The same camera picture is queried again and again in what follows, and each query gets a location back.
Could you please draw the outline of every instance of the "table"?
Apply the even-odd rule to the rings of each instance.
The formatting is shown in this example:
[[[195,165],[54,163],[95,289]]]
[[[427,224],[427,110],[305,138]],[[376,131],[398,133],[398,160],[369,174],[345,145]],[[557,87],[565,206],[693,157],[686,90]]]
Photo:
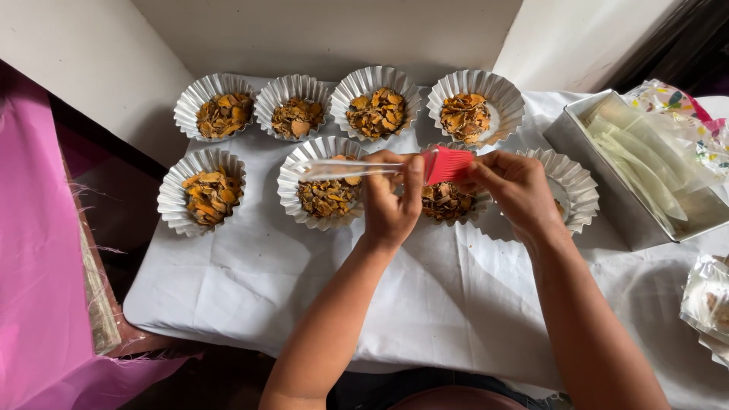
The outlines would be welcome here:
[[[256,88],[267,81],[251,80]],[[428,92],[421,89],[422,107]],[[499,148],[550,148],[541,132],[565,104],[583,97],[523,95],[524,124]],[[331,120],[324,130],[346,136]],[[442,140],[424,109],[414,132],[362,146],[370,152],[415,152]],[[284,214],[276,178],[295,146],[257,126],[228,142],[190,144],[189,151],[220,147],[246,162],[243,202],[221,229],[202,238],[176,235],[160,221],[123,306],[130,323],[167,336],[278,354],[364,230],[363,219],[336,231],[308,230]],[[729,409],[729,371],[711,361],[698,334],[678,318],[680,286],[696,255],[726,255],[728,239],[729,228],[723,228],[684,244],[630,252],[601,215],[574,238],[677,408]],[[352,369],[360,371],[395,369],[373,363],[430,365],[563,389],[528,255],[496,205],[477,222],[452,228],[418,221],[375,292],[354,360]]]

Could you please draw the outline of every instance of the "foil cup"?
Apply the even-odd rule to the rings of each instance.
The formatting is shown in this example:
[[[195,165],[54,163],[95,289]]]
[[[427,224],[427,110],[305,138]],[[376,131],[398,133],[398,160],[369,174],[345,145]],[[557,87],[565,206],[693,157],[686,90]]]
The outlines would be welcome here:
[[[439,142],[437,144],[429,144],[426,148],[421,148],[420,152],[427,151],[430,147],[433,145],[437,145],[439,147],[446,147],[450,148],[451,150],[461,150],[461,151],[471,151],[475,155],[476,152],[474,150],[471,150],[467,146],[463,145],[462,143],[456,143],[456,142]],[[494,199],[491,197],[491,194],[487,190],[481,190],[477,191],[473,195],[474,199],[476,200],[476,207],[472,211],[468,211],[465,214],[461,215],[459,218],[453,218],[453,219],[447,219],[447,220],[436,220],[435,218],[427,217],[425,214],[422,215],[423,218],[431,220],[435,225],[440,225],[445,222],[448,226],[453,226],[456,224],[456,222],[460,223],[461,225],[464,225],[466,221],[472,220],[477,221],[479,216],[481,214],[486,213],[486,210],[488,208],[489,204],[492,204],[494,202]]]
[[[318,102],[324,113],[324,121],[309,130],[308,135],[292,136],[290,138],[277,134],[271,125],[273,111],[277,107],[282,107],[291,97],[299,97],[309,102]],[[327,123],[326,116],[329,114],[331,107],[331,96],[327,90],[327,86],[316,78],[308,75],[293,74],[279,77],[266,85],[256,97],[254,104],[254,112],[256,122],[261,125],[261,129],[266,131],[268,135],[276,139],[283,139],[291,142],[308,141],[319,136],[319,129]]]
[[[359,160],[367,155],[367,151],[350,139],[320,136],[297,147],[291,155],[286,157],[284,165],[281,167],[281,173],[278,176],[278,195],[281,196],[281,205],[286,208],[287,215],[294,216],[296,223],[305,223],[309,229],[317,228],[320,231],[326,231],[329,228],[341,228],[352,224],[352,221],[365,213],[365,204],[362,202],[363,193],[360,193],[359,201],[350,206],[349,212],[342,217],[312,217],[301,207],[301,201],[296,196],[296,192],[299,190],[299,177],[304,169],[289,168],[293,163],[302,160],[331,158],[335,155],[344,155]]]
[[[157,197],[157,211],[162,214],[162,220],[166,221],[170,228],[173,228],[178,234],[202,236],[208,232],[215,232],[215,228],[223,226],[225,220],[229,218],[224,217],[213,226],[197,223],[192,212],[187,210],[190,196],[182,187],[182,182],[192,175],[200,171],[217,171],[218,166],[222,166],[229,177],[239,178],[241,190],[245,190],[246,172],[243,169],[246,164],[238,160],[237,155],[231,155],[230,152],[222,151],[219,148],[191,152],[170,168],[165,175],[162,186],[160,186],[160,195]],[[239,201],[242,201],[244,197],[245,194],[239,198]]]
[[[491,113],[491,127],[476,142],[466,143],[457,139],[440,123],[440,110],[444,100],[458,93],[480,94],[486,98],[486,106]],[[456,71],[440,79],[428,95],[427,107],[428,116],[435,120],[435,127],[440,128],[444,136],[450,136],[453,142],[475,145],[478,148],[506,140],[519,128],[524,116],[524,98],[516,86],[500,75],[481,70]]]
[[[222,96],[233,92],[247,95],[253,100],[255,106],[256,93],[253,91],[253,86],[249,85],[245,80],[245,76],[238,74],[210,74],[195,81],[182,92],[180,99],[177,100],[174,117],[175,125],[180,127],[180,132],[184,132],[187,138],[194,138],[201,142],[227,141],[234,136],[241,135],[248,124],[253,123],[253,110],[251,110],[251,117],[248,119],[248,122],[243,124],[243,128],[222,138],[205,138],[203,134],[200,134],[200,130],[198,130],[198,117],[195,115],[195,113],[200,111],[200,107],[206,102],[209,102],[216,94]]]
[[[353,99],[359,96],[372,98],[372,94],[382,87],[389,87],[391,90],[400,94],[405,100],[404,121],[392,134],[399,136],[402,130],[409,129],[413,126],[413,121],[418,118],[418,111],[420,111],[421,97],[418,92],[418,86],[410,81],[404,72],[397,71],[392,67],[366,67],[350,73],[337,85],[332,94],[331,114],[334,116],[334,122],[339,124],[339,128],[342,131],[346,131],[349,134],[349,138],[358,138],[360,141],[369,139],[374,142],[381,139],[387,141],[392,135],[386,134],[380,138],[365,136],[355,128],[352,128],[347,119],[349,103]]]
[[[575,232],[582,233],[582,227],[590,225],[600,209],[600,195],[595,190],[597,182],[590,177],[590,172],[555,150],[544,151],[539,148],[536,151],[517,151],[516,155],[536,158],[542,163],[552,196],[564,208],[564,225],[572,235]]]

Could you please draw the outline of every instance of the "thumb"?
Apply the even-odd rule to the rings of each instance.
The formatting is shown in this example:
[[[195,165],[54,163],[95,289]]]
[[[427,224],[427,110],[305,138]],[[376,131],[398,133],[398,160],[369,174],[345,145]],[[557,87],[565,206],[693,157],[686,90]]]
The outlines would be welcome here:
[[[405,171],[405,192],[402,194],[402,210],[410,215],[420,215],[423,209],[423,179],[425,160],[416,155]]]
[[[503,178],[496,175],[491,168],[483,165],[477,160],[468,165],[466,172],[473,182],[490,191],[498,190],[507,183]]]

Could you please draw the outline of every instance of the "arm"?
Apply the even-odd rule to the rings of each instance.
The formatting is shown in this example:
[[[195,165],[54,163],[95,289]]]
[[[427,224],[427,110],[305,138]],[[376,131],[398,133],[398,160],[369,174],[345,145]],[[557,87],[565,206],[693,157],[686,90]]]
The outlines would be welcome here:
[[[526,246],[552,351],[575,408],[670,409],[562,223],[542,164],[502,151],[478,159],[461,186],[489,189]]]
[[[380,151],[373,162],[406,162]],[[365,231],[286,341],[261,397],[260,409],[326,408],[327,393],[349,364],[377,283],[422,209],[423,159],[413,157],[405,194],[392,194],[381,175],[365,180]]]

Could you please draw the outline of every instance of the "fingernail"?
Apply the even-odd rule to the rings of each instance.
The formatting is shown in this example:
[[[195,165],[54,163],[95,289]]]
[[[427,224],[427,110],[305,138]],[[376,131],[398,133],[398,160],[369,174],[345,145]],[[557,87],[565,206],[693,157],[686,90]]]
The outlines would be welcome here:
[[[408,164],[408,171],[423,172],[423,167],[425,167],[425,160],[421,155],[417,155],[410,160],[410,163]]]

